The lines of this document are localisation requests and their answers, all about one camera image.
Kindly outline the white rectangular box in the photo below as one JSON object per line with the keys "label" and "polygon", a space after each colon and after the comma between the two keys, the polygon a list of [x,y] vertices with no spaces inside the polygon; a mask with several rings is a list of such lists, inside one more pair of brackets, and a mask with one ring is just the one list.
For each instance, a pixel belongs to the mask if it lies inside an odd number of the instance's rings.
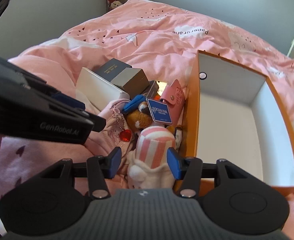
{"label": "white rectangular box", "polygon": [[76,89],[100,111],[111,101],[130,99],[129,94],[87,68],[82,68],[76,82]]}

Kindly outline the pink striped white plush toy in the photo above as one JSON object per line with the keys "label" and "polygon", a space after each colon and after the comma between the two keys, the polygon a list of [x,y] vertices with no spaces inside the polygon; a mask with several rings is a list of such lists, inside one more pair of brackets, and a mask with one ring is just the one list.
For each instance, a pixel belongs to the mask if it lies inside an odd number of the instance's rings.
{"label": "pink striped white plush toy", "polygon": [[130,189],[172,188],[174,176],[167,163],[167,150],[175,147],[175,137],[162,126],[141,131],[136,148],[127,154]]}

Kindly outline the brown bear plush with tag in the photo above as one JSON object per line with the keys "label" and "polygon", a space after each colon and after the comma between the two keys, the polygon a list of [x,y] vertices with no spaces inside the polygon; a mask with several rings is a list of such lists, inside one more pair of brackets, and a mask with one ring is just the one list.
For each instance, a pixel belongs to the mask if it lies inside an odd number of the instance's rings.
{"label": "brown bear plush with tag", "polygon": [[130,102],[124,105],[122,115],[125,117],[131,131],[135,134],[139,134],[143,129],[150,126],[168,126],[168,124],[153,120],[146,97],[141,94],[135,96]]}

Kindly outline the dark grey gift box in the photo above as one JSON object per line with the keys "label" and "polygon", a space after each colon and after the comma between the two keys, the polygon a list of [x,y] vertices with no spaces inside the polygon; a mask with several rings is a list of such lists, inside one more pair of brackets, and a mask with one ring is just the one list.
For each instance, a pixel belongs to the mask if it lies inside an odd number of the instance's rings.
{"label": "dark grey gift box", "polygon": [[129,94],[130,99],[142,94],[149,86],[144,70],[132,68],[129,64],[115,58],[110,59],[94,72]]}

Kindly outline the pink bag with heart charm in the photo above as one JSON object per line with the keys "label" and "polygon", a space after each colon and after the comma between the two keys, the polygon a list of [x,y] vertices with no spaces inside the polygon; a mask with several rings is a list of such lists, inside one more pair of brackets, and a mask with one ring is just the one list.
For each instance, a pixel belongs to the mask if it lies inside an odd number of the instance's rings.
{"label": "pink bag with heart charm", "polygon": [[107,156],[115,147],[122,149],[122,160],[118,168],[118,174],[125,175],[127,173],[128,163],[127,154],[133,149],[134,135],[131,135],[130,141],[122,141],[120,133],[129,126],[122,115],[125,104],[130,102],[129,99],[118,99],[111,101],[99,113],[99,116],[106,120],[106,126],[101,132],[91,132],[84,146],[93,155]]}

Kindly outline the small dark patterned box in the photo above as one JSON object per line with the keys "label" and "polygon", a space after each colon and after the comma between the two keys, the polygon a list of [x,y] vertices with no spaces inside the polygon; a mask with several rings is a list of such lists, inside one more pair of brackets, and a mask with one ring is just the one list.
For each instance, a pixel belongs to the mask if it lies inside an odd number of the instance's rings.
{"label": "small dark patterned box", "polygon": [[166,82],[152,80],[149,82],[149,86],[142,92],[142,95],[146,98],[159,98],[167,86]]}

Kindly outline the pink leather key pouch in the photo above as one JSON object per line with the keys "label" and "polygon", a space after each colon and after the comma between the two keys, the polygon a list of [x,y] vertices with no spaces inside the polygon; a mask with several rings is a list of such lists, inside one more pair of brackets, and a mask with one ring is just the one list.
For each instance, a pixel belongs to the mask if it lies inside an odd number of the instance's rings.
{"label": "pink leather key pouch", "polygon": [[185,99],[184,91],[178,79],[167,85],[160,97],[160,100],[168,106],[173,126],[178,124]]}

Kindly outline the orange cardboard storage box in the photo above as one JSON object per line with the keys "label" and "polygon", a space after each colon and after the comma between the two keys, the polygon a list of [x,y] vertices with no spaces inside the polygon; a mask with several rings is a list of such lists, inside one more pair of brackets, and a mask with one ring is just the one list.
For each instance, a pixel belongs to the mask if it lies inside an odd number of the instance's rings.
{"label": "orange cardboard storage box", "polygon": [[294,192],[294,128],[268,76],[199,51],[182,128],[181,156],[227,159],[284,196]]}

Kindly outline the pink printed bed duvet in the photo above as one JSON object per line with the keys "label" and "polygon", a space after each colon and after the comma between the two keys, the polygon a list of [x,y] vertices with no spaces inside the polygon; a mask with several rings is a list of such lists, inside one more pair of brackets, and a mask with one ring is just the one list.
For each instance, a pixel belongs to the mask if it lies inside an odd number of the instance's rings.
{"label": "pink printed bed duvet", "polygon": [[[149,79],[185,89],[197,51],[205,51],[269,76],[294,127],[294,59],[258,36],[218,19],[147,0],[128,0],[107,14],[23,51],[9,62],[97,111],[75,84],[83,67],[95,70],[115,58],[141,68]],[[0,197],[64,155],[90,157],[86,146],[0,137]],[[294,239],[294,194],[283,229]]]}

